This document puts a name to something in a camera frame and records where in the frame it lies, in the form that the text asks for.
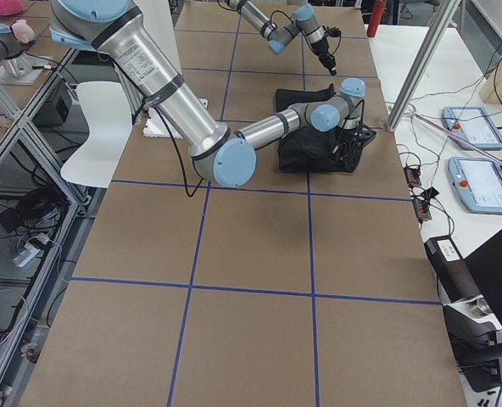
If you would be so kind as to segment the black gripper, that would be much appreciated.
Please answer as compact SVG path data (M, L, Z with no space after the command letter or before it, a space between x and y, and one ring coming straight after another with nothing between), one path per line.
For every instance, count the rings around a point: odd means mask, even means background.
M331 76L337 74L336 62L334 55L329 50L328 39L330 37L338 38L338 43L341 43L341 30L337 27L322 27L323 33L321 34L321 39L317 42L312 43L311 49L315 56L318 57L322 64L326 64L326 68Z
M333 149L337 164L358 164L364 148L376 138L377 132L366 124L358 124L354 129L342 129Z

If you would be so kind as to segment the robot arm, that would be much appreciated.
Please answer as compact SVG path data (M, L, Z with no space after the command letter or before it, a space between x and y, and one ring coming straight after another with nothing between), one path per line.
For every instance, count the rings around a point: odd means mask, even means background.
M350 167L376 137L363 122L365 83L348 78L325 101L293 103L279 113L232 131L212 118L182 75L148 34L133 1L52 1L50 30L67 47L104 53L161 118L188 142L197 174L223 187L240 187L256 168L256 152L306 126L340 130L333 158Z
M281 10L274 10L270 16L264 14L252 1L223 1L225 10L237 12L244 18L267 42L268 48L274 54L281 54L299 35L302 35L322 66L330 75L337 74L336 59L329 49L329 37L341 38L337 27L321 25L312 5L306 3L291 15Z

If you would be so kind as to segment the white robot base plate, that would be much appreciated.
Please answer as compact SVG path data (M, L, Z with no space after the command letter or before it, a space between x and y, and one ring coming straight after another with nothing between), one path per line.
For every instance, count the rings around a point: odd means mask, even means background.
M160 115L153 109L148 110L148 119L143 129L145 137L169 137L171 132L172 136L181 139L181 135L167 120L163 122Z

